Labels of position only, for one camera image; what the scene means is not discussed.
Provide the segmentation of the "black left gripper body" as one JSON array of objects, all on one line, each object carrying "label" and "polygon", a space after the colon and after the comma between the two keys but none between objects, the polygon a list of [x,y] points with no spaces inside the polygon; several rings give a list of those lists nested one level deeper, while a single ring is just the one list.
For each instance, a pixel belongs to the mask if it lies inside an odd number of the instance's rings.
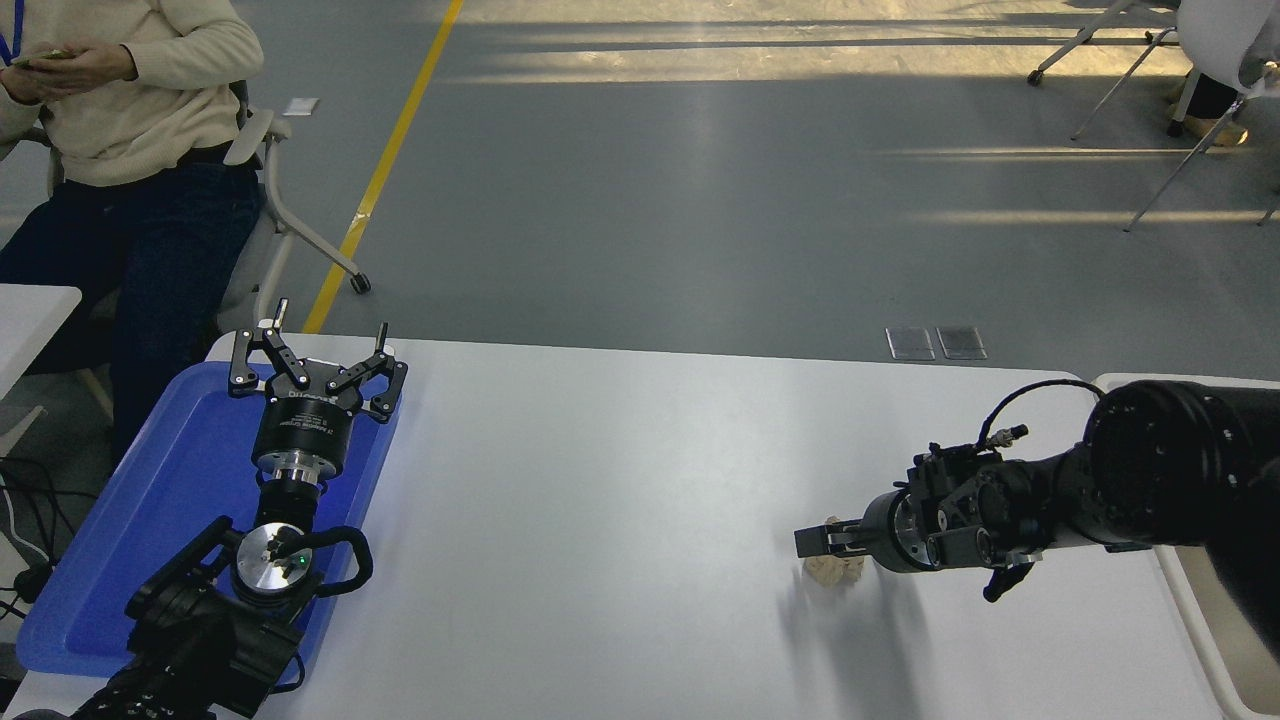
[{"label": "black left gripper body", "polygon": [[329,384],[339,380],[340,366],[305,359],[303,389],[285,373],[269,380],[266,406],[251,459],[259,466],[275,466],[288,454],[305,454],[324,466],[343,466],[353,434],[355,414],[364,406],[361,386],[333,395]]}]

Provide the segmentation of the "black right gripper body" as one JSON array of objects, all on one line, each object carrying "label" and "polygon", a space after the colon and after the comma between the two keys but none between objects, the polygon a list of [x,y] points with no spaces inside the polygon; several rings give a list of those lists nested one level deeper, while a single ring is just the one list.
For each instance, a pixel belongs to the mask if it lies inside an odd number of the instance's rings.
[{"label": "black right gripper body", "polygon": [[900,574],[908,571],[908,562],[899,544],[895,518],[904,496],[902,489],[896,489],[876,497],[861,518],[863,544],[870,557],[884,570]]}]

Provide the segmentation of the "person's left hand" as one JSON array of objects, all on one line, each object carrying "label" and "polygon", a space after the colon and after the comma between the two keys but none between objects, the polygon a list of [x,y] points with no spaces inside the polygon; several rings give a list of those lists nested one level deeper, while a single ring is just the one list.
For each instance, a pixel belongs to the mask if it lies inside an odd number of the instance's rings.
[{"label": "person's left hand", "polygon": [[134,81],[138,69],[131,50],[123,44],[96,40],[69,42],[64,49],[72,59],[56,68],[58,87],[69,94],[82,94],[118,81]]}]

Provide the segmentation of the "person's right hand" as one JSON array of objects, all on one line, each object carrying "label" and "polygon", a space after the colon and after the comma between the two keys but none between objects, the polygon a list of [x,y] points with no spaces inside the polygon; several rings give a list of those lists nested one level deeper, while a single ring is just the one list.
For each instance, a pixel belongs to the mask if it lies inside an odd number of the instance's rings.
[{"label": "person's right hand", "polygon": [[1,73],[1,82],[8,96],[24,106],[38,106],[58,100],[54,88],[44,85],[33,70],[6,67]]}]

